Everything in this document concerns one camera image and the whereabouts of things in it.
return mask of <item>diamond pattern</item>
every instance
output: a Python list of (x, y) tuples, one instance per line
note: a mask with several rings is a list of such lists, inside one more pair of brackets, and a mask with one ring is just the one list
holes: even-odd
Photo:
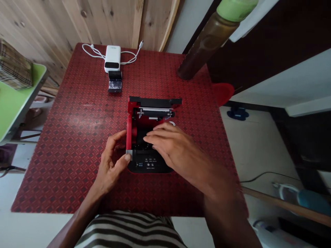
[[(106, 52), (106, 46), (95, 46)], [(12, 211), (74, 213), (95, 180), (108, 136), (126, 128), (130, 95), (182, 98), (173, 121), (233, 174), (240, 189), (207, 67), (192, 80), (181, 80), (176, 70), (183, 58), (142, 50), (135, 63), (122, 66), (122, 93), (109, 95), (103, 60), (91, 58), (77, 44)], [(122, 55), (123, 61), (128, 59), (129, 54)], [(202, 200), (203, 195), (175, 172), (153, 175), (126, 170), (99, 211), (203, 216)]]

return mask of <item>red plastic stool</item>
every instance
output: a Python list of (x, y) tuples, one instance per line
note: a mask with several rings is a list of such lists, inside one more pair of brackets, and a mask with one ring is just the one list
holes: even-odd
[(234, 87), (228, 83), (212, 84), (212, 89), (218, 107), (223, 106), (234, 94)]

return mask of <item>black cable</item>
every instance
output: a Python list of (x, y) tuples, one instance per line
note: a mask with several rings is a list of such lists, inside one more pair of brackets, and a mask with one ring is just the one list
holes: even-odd
[(297, 179), (297, 178), (294, 178), (294, 177), (290, 177), (290, 176), (287, 176), (287, 175), (284, 175), (284, 174), (280, 174), (280, 173), (277, 173), (277, 172), (263, 172), (263, 173), (261, 173), (260, 175), (254, 177), (254, 178), (251, 179), (251, 180), (248, 180), (248, 181), (241, 181), (240, 183), (250, 183), (250, 182), (253, 182), (253, 181), (255, 181), (256, 179), (258, 179), (260, 176), (263, 176), (263, 175), (266, 174), (266, 173), (273, 173), (273, 174), (277, 174), (277, 175), (281, 175), (281, 176), (289, 177), (289, 178), (294, 179), (294, 180), (301, 181), (300, 179)]

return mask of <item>wooden wall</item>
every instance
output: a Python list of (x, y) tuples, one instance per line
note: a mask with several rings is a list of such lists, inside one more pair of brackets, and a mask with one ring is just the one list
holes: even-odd
[(78, 42), (162, 51), (179, 0), (0, 0), (0, 37), (58, 87)]

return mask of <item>usb cable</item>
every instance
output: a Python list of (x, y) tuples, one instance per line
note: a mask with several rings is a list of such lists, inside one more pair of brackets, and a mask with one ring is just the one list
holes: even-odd
[[(144, 44), (144, 41), (142, 40), (142, 41), (140, 42), (140, 44), (139, 44), (139, 48), (138, 48), (138, 51), (137, 51), (136, 54), (134, 54), (133, 52), (129, 52), (129, 51), (123, 51), (123, 52), (121, 52), (121, 53), (130, 53), (130, 54), (132, 54), (132, 55), (134, 56), (134, 57), (133, 57), (132, 59), (130, 59), (128, 62), (121, 62), (121, 64), (122, 64), (122, 65), (125, 65), (125, 64), (131, 64), (131, 63), (135, 62), (135, 61), (137, 60), (138, 53), (139, 53), (139, 51), (140, 51), (140, 49), (141, 49), (141, 47), (142, 47), (143, 44)], [(97, 54), (97, 55), (92, 55), (92, 54), (90, 54), (88, 51), (85, 50), (84, 46), (88, 46), (88, 47), (90, 47), (90, 48), (92, 49), (92, 51), (93, 51), (95, 54)], [(101, 54), (101, 52), (100, 52), (98, 49), (94, 48), (94, 45), (93, 45), (93, 44), (91, 44), (91, 45), (89, 45), (89, 44), (83, 44), (83, 45), (82, 45), (82, 48), (83, 48), (83, 50), (84, 50), (88, 55), (90, 55), (91, 57), (94, 57), (94, 58), (101, 58), (101, 59), (104, 59), (104, 60), (106, 59), (106, 56), (103, 55), (103, 54)]]

